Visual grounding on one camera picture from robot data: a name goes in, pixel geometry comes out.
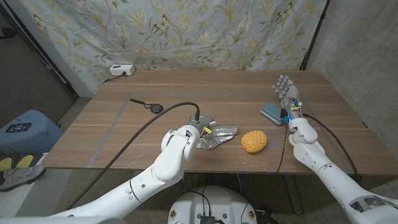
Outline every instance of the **small blue-green case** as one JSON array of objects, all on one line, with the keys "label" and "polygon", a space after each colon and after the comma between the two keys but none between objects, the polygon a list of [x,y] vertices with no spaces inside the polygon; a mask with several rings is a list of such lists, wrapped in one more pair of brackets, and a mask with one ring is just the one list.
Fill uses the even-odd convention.
[{"label": "small blue-green case", "polygon": [[284,120],[280,118],[280,108],[273,103],[266,104],[260,113],[278,126],[284,123]]}]

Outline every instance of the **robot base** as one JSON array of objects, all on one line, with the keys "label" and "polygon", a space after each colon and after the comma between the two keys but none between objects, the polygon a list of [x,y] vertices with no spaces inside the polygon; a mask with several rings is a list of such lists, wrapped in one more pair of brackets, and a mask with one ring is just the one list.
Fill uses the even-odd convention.
[{"label": "robot base", "polygon": [[201,223],[203,202],[205,203],[205,215],[214,217],[216,222],[220,220],[222,221],[220,223],[225,224],[241,223],[242,218],[242,223],[257,223],[253,206],[240,194],[220,186],[206,186],[203,193],[210,203],[211,215],[209,215],[207,200],[200,195],[203,188],[198,187],[192,190],[199,194],[187,192],[174,202],[170,209],[168,224]]}]

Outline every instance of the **crumpled aluminum foil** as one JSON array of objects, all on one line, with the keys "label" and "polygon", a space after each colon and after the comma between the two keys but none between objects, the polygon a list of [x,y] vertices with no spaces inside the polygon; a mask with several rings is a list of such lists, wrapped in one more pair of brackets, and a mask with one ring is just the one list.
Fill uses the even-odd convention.
[{"label": "crumpled aluminum foil", "polygon": [[231,140],[238,133],[236,126],[213,126],[210,130],[210,134],[204,134],[199,140],[198,149],[214,149],[219,144]]}]

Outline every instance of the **robot finger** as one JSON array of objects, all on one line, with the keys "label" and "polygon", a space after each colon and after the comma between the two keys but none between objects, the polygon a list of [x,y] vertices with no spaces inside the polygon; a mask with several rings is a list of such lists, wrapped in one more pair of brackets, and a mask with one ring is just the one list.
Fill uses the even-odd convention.
[{"label": "robot finger", "polygon": [[282,99],[284,97],[276,86],[272,85],[272,89],[276,92],[276,95],[278,95],[279,99]]}]

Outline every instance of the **table leg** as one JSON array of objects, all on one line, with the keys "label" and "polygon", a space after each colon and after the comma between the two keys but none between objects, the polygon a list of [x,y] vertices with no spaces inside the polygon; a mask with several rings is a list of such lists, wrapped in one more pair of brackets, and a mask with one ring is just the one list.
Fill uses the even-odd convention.
[{"label": "table leg", "polygon": [[290,200],[292,201],[294,213],[300,215],[303,213],[299,192],[297,191],[296,182],[294,181],[293,175],[284,175],[284,180],[289,192]]}]

